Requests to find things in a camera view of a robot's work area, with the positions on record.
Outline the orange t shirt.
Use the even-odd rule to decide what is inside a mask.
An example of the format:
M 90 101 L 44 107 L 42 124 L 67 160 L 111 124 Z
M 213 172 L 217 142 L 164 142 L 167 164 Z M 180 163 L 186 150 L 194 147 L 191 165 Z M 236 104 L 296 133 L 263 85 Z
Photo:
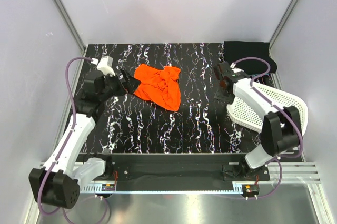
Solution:
M 134 95 L 145 101 L 169 110 L 178 111 L 181 104 L 181 91 L 178 79 L 181 70 L 165 66 L 163 70 L 141 64 L 134 72 L 134 78 L 141 84 Z

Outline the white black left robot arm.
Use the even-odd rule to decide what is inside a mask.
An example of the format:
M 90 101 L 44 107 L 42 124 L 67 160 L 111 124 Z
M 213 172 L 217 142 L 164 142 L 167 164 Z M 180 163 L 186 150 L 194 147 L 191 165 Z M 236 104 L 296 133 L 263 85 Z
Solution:
M 114 164 L 108 154 L 94 154 L 80 167 L 74 166 L 82 146 L 106 108 L 106 101 L 133 94 L 141 84 L 127 71 L 121 72 L 123 82 L 116 75 L 100 70 L 85 75 L 62 139 L 42 168 L 34 168 L 29 173 L 29 183 L 40 208 L 46 204 L 71 209 L 78 201 L 81 189 L 96 178 L 107 179 L 113 174 Z

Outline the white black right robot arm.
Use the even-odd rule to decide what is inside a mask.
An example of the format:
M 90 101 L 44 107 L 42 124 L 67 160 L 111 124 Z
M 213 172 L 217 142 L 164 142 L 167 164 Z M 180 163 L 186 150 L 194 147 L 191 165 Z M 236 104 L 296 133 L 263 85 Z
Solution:
M 274 99 L 264 92 L 264 85 L 255 82 L 235 63 L 222 62 L 213 68 L 219 87 L 215 98 L 226 103 L 230 119 L 243 127 L 260 133 L 260 143 L 248 152 L 232 172 L 231 177 L 248 177 L 281 157 L 297 158 L 303 152 L 303 133 L 308 119 L 286 98 L 296 96 L 269 87 L 279 95 Z

